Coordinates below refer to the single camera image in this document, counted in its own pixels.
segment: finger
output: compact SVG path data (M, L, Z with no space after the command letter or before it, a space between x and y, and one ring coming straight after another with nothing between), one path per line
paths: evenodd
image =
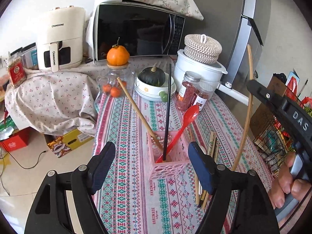
M292 196L301 201L303 197L307 194L311 187L311 184L302 179L296 179L291 187L291 194Z
M285 159L285 164L288 168L292 167L294 165L294 159L296 158L296 153L293 151L288 152L286 159Z
M275 203L274 203L274 201L273 201L273 199L272 199L271 189L268 191L268 196L269 196L270 201L271 201L271 203L272 203L273 209L275 209L275 208L276 208L276 206L275 206Z
M278 172L278 182L284 193L289 194L291 192L291 184L293 183L293 177L289 171L289 167L283 164Z
M280 187L278 179L275 179L272 182L271 197L276 207L283 207L285 202L285 196L283 189Z

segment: pink utensil holder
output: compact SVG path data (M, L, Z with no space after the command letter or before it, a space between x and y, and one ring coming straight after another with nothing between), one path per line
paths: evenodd
M164 131L154 132L158 137L160 143L163 145L164 142ZM168 145L176 135L177 131L169 131L168 134ZM177 144L171 149L170 153L166 156L166 160L170 162L155 163L155 161L163 153L155 144L154 139L148 133L149 137L149 153L148 153L148 177L149 179L168 178L171 176L178 175L184 167L190 163L188 158L188 143L185 139L184 133L177 142Z

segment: table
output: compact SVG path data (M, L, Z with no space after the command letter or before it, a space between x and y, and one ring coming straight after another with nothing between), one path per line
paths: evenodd
M133 91L132 96L152 130L164 130L166 103L149 102ZM171 101L169 130L181 127L182 113ZM207 148L211 129L220 140L217 163L231 168L242 136L242 128L222 100L214 94L191 129L199 144ZM189 164L178 176L148 180L146 175L147 131L127 98L103 95L97 122L93 154L105 143L116 145L116 157L94 202L109 233L188 234L195 233L204 210L195 204L194 170ZM254 169L265 188L272 176L254 145L247 138L238 171ZM235 211L237 194L233 193L222 233L228 233Z

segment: red spoon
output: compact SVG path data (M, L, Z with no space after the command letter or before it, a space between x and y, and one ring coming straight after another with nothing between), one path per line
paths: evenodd
M193 105L189 109L186 110L184 116L183 116L183 125L180 128L180 130L177 132L171 143L167 147L167 154L171 151L171 149L174 147L174 145L178 142L180 139L184 129L191 124L199 114L199 106L198 105ZM156 163L162 163L163 162L163 155L161 155Z

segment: screw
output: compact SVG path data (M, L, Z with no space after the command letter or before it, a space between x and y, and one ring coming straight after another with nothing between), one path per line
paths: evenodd
M216 168L217 168L219 171L224 171L224 170L225 170L225 166L222 165L222 164L218 164L218 165L216 166Z
M49 172L48 172L48 176L49 176L49 177L52 177L54 174L55 174L55 171L49 171Z
M81 166L78 167L79 171L84 171L85 169L87 169L87 166L85 164L82 164Z
M249 174L255 176L257 173L254 170L249 170Z

